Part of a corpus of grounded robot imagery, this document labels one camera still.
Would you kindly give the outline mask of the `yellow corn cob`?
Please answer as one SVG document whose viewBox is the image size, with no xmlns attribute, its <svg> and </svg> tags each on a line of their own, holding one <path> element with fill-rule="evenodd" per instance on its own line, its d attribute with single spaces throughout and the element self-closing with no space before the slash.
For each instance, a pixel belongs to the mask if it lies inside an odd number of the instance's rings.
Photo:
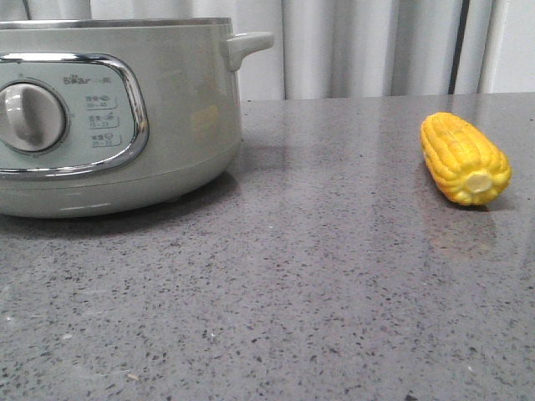
<svg viewBox="0 0 535 401">
<path fill-rule="evenodd" d="M 451 202 L 482 206 L 509 186 L 512 167 L 507 155 L 455 114 L 427 116 L 420 126 L 420 144 L 433 181 Z"/>
</svg>

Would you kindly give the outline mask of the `white curtain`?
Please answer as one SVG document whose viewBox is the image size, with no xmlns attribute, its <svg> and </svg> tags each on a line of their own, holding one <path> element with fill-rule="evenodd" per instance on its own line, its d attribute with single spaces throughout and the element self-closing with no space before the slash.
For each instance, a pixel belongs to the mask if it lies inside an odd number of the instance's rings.
<svg viewBox="0 0 535 401">
<path fill-rule="evenodd" d="M 531 1 L 4 1 L 4 21 L 228 17 L 269 31 L 239 74 L 245 100 L 523 93 Z"/>
</svg>

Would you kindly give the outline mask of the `pale green electric pot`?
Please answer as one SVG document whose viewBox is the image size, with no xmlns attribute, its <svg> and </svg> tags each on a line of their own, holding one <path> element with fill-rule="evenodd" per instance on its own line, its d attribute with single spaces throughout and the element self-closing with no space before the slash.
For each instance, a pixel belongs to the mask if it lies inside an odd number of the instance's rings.
<svg viewBox="0 0 535 401">
<path fill-rule="evenodd" d="M 242 142 L 237 71 L 271 33 L 228 18 L 1 25 L 1 212 L 70 218 L 168 201 Z"/>
</svg>

